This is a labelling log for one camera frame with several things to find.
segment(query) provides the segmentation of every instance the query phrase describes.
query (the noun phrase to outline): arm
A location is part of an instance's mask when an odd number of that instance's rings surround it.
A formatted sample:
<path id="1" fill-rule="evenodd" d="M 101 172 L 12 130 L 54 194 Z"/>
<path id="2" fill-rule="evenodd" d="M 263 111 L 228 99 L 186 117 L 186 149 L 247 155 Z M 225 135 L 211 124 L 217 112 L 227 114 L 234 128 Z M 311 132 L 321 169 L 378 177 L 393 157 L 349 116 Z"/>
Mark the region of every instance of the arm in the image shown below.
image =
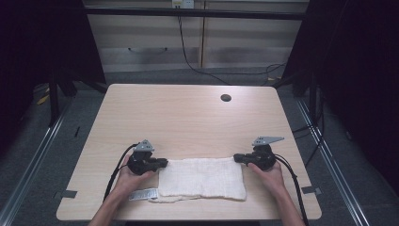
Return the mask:
<path id="1" fill-rule="evenodd" d="M 128 160 L 129 155 L 126 155 L 122 165 L 126 165 Z M 133 174 L 127 167 L 120 169 L 120 175 L 114 189 L 109 193 L 108 197 L 106 197 L 105 201 L 100 206 L 100 209 L 91 220 L 89 226 L 109 225 L 113 217 L 116 215 L 120 205 L 127 200 L 133 191 L 138 188 L 141 182 L 153 175 L 154 172 L 148 171 L 141 176 L 137 176 Z"/>
<path id="2" fill-rule="evenodd" d="M 249 163 L 248 166 L 260 177 L 263 185 L 276 199 L 282 224 L 290 226 L 305 225 L 285 187 L 280 164 L 276 162 L 272 169 L 268 171 L 262 171 L 252 163 Z"/>

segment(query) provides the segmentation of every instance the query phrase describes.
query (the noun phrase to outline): wooden table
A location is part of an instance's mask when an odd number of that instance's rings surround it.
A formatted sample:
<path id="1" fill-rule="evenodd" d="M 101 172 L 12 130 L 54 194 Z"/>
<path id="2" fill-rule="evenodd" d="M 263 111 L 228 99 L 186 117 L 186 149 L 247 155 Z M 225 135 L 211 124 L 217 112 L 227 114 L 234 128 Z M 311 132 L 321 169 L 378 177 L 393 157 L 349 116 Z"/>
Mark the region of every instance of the wooden table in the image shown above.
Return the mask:
<path id="1" fill-rule="evenodd" d="M 221 100 L 229 94 L 231 100 Z M 148 139 L 153 157 L 223 158 L 250 153 L 258 136 L 285 137 L 271 144 L 293 167 L 301 187 L 310 186 L 285 113 L 275 89 L 229 86 L 112 85 L 91 128 L 57 217 L 92 219 L 100 207 L 109 177 L 123 151 Z M 298 208 L 295 186 L 282 166 L 287 188 Z M 260 220 L 279 218 L 274 199 L 243 166 L 247 200 L 199 199 L 175 203 L 126 202 L 116 219 L 123 220 Z M 154 176 L 141 188 L 157 187 Z M 308 218 L 320 218 L 313 193 L 302 195 Z"/>

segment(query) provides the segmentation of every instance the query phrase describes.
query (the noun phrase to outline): hand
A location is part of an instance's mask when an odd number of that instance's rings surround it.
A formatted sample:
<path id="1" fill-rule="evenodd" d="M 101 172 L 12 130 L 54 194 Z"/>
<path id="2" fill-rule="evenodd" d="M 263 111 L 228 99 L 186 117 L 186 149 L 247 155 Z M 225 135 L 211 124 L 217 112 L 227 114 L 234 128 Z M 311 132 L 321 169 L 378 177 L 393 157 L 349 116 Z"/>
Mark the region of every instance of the hand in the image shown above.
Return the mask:
<path id="1" fill-rule="evenodd" d="M 123 159 L 122 166 L 125 166 L 129 160 L 130 155 L 127 154 Z M 120 175 L 118 177 L 118 181 L 115 185 L 113 192 L 118 192 L 121 196 L 127 197 L 132 192 L 137 190 L 140 184 L 152 177 L 155 173 L 153 171 L 147 171 L 143 173 L 141 176 L 136 175 L 130 171 L 130 169 L 126 167 L 122 167 L 120 169 Z"/>
<path id="2" fill-rule="evenodd" d="M 276 197 L 277 194 L 285 190 L 284 179 L 282 178 L 281 165 L 276 162 L 268 171 L 262 171 L 255 164 L 249 163 L 250 169 L 255 172 L 262 180 L 263 185 Z"/>
<path id="3" fill-rule="evenodd" d="M 122 163 L 123 166 L 127 164 L 129 157 L 130 155 L 125 156 Z M 109 225 L 112 218 L 117 213 L 120 204 L 126 201 L 127 197 L 135 191 L 143 181 L 152 177 L 154 174 L 153 171 L 148 171 L 138 176 L 132 173 L 128 167 L 122 167 L 114 189 L 106 197 L 89 225 Z"/>

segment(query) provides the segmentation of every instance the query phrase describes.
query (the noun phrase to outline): metal bracket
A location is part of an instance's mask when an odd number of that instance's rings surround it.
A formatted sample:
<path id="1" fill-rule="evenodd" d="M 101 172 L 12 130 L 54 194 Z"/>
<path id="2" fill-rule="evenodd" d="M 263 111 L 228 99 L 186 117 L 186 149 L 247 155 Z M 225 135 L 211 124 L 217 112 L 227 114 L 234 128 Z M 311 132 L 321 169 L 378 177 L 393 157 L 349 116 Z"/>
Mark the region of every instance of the metal bracket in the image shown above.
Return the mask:
<path id="1" fill-rule="evenodd" d="M 134 152 L 153 152 L 155 149 L 147 139 L 144 139 L 133 148 Z"/>
<path id="2" fill-rule="evenodd" d="M 284 137 L 258 137 L 252 142 L 252 146 L 266 145 L 283 139 Z"/>

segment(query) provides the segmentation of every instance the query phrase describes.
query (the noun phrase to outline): power outlet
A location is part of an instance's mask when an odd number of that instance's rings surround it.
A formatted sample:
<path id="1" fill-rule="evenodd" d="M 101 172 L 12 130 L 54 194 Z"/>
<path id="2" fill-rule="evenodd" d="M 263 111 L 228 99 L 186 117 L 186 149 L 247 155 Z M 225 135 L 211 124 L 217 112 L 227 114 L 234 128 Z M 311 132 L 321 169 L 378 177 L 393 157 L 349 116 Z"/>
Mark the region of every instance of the power outlet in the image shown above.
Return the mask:
<path id="1" fill-rule="evenodd" d="M 183 8 L 183 0 L 172 0 L 172 8 Z"/>
<path id="2" fill-rule="evenodd" d="M 194 0 L 183 0 L 183 8 L 194 8 Z"/>

